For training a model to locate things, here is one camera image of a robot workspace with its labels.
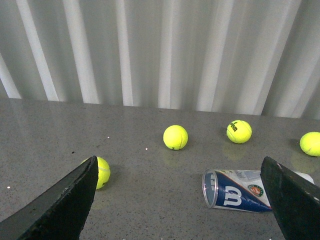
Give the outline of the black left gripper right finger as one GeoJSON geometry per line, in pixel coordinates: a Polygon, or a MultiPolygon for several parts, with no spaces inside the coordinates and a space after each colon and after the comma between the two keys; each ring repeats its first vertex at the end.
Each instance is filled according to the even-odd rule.
{"type": "Polygon", "coordinates": [[[320,188],[266,156],[261,180],[272,212],[286,240],[320,238],[320,188]]]}

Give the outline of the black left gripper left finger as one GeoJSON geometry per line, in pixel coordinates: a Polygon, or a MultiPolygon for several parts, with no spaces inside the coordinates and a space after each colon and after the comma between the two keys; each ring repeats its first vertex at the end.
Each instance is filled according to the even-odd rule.
{"type": "Polygon", "coordinates": [[[0,223],[2,240],[78,240],[94,201],[98,159],[92,156],[0,223]]]}

